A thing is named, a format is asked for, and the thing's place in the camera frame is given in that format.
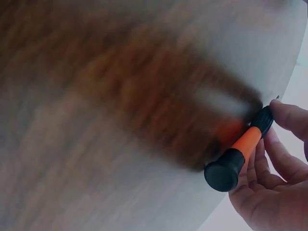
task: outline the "white wall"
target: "white wall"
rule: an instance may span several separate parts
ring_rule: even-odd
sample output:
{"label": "white wall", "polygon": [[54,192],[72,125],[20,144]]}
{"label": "white wall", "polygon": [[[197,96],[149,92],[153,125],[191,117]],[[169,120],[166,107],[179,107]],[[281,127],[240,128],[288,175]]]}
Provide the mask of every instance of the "white wall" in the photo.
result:
{"label": "white wall", "polygon": [[[306,28],[306,34],[304,42],[299,54],[297,64],[292,74],[290,83],[282,99],[284,103],[296,104],[302,108],[308,109],[308,27]],[[291,132],[285,131],[276,124],[274,124],[275,130],[288,148],[290,153],[303,161],[306,161],[304,155],[303,142],[292,135]],[[232,207],[229,197],[226,195],[218,207],[208,217],[206,222],[200,227],[199,231],[225,231],[225,230],[237,230],[237,231],[251,231],[249,226],[243,221],[243,219],[235,212]]]}

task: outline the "blurred object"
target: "blurred object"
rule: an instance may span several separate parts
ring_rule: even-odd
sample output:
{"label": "blurred object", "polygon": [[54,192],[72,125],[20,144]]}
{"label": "blurred object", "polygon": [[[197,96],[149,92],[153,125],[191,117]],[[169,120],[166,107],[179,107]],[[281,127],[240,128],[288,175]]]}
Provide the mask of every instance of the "blurred object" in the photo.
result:
{"label": "blurred object", "polygon": [[283,96],[303,5],[0,1],[0,230],[196,230],[223,197],[201,167]]}

